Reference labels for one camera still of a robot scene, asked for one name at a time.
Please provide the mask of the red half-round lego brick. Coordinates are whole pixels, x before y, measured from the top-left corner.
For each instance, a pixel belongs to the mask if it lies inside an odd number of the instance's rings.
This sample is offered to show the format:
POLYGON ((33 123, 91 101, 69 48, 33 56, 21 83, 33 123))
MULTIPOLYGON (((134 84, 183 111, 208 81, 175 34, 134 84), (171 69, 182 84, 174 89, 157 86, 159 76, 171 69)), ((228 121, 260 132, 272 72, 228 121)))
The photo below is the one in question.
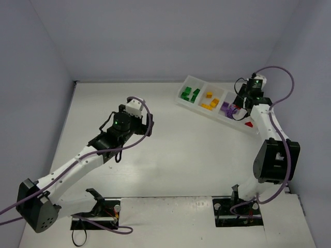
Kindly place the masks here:
POLYGON ((251 121, 246 122, 245 125, 248 127, 254 128, 254 124, 251 121))

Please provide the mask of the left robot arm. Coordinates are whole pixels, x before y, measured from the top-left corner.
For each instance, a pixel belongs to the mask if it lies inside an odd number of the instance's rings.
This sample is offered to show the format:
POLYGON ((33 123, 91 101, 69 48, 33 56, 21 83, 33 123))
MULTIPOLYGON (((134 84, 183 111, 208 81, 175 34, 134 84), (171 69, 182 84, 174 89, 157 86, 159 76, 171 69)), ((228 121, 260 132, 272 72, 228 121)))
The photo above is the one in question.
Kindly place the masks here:
POLYGON ((98 216, 105 208, 105 199, 95 189, 86 189, 82 196, 65 198, 65 193, 80 179, 94 169, 114 159, 120 162, 126 145, 133 135, 142 139, 151 136, 153 116, 144 100, 129 98, 121 104, 117 112, 112 112, 108 120, 112 125, 90 140, 71 160, 57 170, 36 180, 24 180, 19 186, 16 210, 36 232, 49 229, 56 220, 70 215, 98 216))

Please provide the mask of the purple butterfly lego brick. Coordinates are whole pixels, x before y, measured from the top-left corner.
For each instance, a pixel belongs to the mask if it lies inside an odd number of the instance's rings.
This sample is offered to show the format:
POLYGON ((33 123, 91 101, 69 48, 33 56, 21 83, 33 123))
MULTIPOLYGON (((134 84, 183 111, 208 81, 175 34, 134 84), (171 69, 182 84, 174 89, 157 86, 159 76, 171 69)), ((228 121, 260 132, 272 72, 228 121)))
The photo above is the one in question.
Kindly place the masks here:
POLYGON ((233 119, 233 110, 231 110, 231 109, 227 109, 227 110, 225 111, 225 116, 226 116, 227 118, 229 118, 229 119, 233 119))

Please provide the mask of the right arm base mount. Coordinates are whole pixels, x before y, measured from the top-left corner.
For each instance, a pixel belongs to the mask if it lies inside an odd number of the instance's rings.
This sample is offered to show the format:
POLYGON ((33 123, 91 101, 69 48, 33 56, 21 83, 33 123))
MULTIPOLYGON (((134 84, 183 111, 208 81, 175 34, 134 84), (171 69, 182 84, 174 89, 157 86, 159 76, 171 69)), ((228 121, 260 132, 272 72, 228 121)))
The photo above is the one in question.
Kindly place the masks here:
POLYGON ((229 196, 213 197, 212 203, 217 228, 264 225, 259 204, 255 199, 246 203, 242 199, 229 196))

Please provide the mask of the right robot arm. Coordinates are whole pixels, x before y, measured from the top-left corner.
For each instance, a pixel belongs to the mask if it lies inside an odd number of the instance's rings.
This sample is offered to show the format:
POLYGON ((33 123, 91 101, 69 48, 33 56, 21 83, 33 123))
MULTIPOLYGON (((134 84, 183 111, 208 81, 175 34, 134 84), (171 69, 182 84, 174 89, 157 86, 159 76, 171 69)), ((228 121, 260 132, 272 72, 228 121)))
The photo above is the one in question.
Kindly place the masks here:
POLYGON ((253 74, 241 86, 235 105, 247 111, 261 137, 262 146, 253 162, 253 174, 232 187, 231 199, 265 204, 273 200, 293 178, 300 145, 283 132, 270 98, 264 96, 264 76, 253 74))

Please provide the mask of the purple paw print lego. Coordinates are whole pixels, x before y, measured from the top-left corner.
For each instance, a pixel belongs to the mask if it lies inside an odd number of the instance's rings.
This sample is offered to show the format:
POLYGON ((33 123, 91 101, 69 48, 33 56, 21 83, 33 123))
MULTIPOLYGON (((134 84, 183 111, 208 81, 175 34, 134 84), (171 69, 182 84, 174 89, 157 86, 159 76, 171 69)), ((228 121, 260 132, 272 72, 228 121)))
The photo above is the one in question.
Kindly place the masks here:
POLYGON ((241 108, 240 108, 240 109, 236 109, 236 108, 234 107, 234 105, 232 105, 232 106, 230 107, 230 109, 233 110, 233 114, 236 114, 237 112, 239 112, 239 111, 241 110, 241 108))

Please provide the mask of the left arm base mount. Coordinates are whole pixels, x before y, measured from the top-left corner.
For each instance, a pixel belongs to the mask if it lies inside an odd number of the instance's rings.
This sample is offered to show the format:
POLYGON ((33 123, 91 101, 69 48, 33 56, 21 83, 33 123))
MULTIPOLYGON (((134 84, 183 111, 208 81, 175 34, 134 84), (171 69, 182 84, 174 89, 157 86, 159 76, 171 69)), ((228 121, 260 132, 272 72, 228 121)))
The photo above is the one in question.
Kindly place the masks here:
MULTIPOLYGON (((119 198, 106 198, 102 205, 94 207, 91 212, 78 213, 78 215, 87 218, 101 226, 112 230, 118 230, 119 212, 121 200, 119 198)), ((78 218, 72 218, 70 230, 102 230, 87 221, 78 218)))

